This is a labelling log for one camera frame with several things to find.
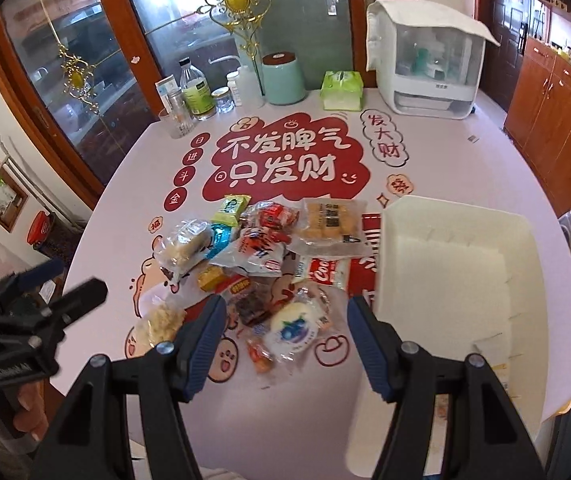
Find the white bottle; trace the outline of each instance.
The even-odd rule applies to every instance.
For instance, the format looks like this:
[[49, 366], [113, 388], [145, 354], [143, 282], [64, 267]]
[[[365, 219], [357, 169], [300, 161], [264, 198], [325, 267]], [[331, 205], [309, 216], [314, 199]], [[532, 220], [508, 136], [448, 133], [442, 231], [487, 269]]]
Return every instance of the white bottle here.
[[249, 66], [241, 65], [239, 67], [239, 77], [236, 80], [236, 85], [245, 107], [258, 109], [266, 103], [261, 93], [261, 85], [259, 85], [257, 75]]
[[228, 88], [232, 93], [232, 100], [234, 101], [234, 105], [235, 106], [243, 105], [242, 95], [239, 92], [239, 88], [237, 86], [237, 81], [239, 79], [239, 72], [237, 72], [236, 70], [234, 72], [230, 72], [226, 76], [226, 78], [228, 80]]

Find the tissue box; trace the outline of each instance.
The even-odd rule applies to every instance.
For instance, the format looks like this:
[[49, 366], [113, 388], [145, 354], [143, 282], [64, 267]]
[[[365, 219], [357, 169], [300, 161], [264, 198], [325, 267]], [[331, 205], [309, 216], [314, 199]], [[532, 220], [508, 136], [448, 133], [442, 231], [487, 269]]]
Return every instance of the tissue box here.
[[363, 79], [358, 72], [326, 72], [321, 86], [324, 110], [361, 111]]

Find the blue gripper pad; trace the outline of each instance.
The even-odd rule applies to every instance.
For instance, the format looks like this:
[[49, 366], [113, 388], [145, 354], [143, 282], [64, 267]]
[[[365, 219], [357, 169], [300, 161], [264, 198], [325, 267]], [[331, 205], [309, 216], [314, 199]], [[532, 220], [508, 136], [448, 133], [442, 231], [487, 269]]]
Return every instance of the blue gripper pad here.
[[357, 345], [357, 351], [365, 373], [370, 381], [370, 387], [390, 402], [392, 386], [388, 380], [388, 362], [376, 340], [371, 328], [371, 322], [379, 323], [370, 311], [369, 305], [362, 297], [352, 298], [347, 304], [347, 325], [350, 328], [352, 339]]
[[183, 390], [186, 402], [206, 384], [216, 348], [226, 329], [226, 314], [224, 298], [212, 296], [198, 319], [191, 323], [190, 334], [179, 348], [179, 372], [188, 375]]

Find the white cloth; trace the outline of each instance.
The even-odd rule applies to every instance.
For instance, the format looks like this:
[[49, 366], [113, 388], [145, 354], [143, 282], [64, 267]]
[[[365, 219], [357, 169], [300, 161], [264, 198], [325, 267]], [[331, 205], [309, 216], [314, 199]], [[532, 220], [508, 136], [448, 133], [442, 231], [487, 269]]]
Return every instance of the white cloth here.
[[406, 27], [453, 27], [480, 36], [500, 46], [482, 22], [466, 16], [451, 7], [427, 0], [377, 0], [367, 8], [367, 66], [376, 69], [379, 43], [378, 21], [386, 14], [394, 23]]

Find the white box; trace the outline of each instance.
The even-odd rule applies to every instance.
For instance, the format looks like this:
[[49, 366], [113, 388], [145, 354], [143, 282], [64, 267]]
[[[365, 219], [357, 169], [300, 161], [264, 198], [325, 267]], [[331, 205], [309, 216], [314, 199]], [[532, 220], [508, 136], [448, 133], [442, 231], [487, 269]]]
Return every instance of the white box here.
[[[374, 313], [402, 340], [462, 360], [475, 351], [473, 342], [505, 337], [508, 393], [534, 439], [545, 400], [548, 325], [543, 273], [527, 219], [406, 196], [383, 212], [378, 258]], [[372, 476], [392, 413], [364, 375], [345, 457], [355, 475]], [[438, 453], [438, 446], [431, 451]], [[428, 458], [427, 474], [439, 472], [437, 458]]]

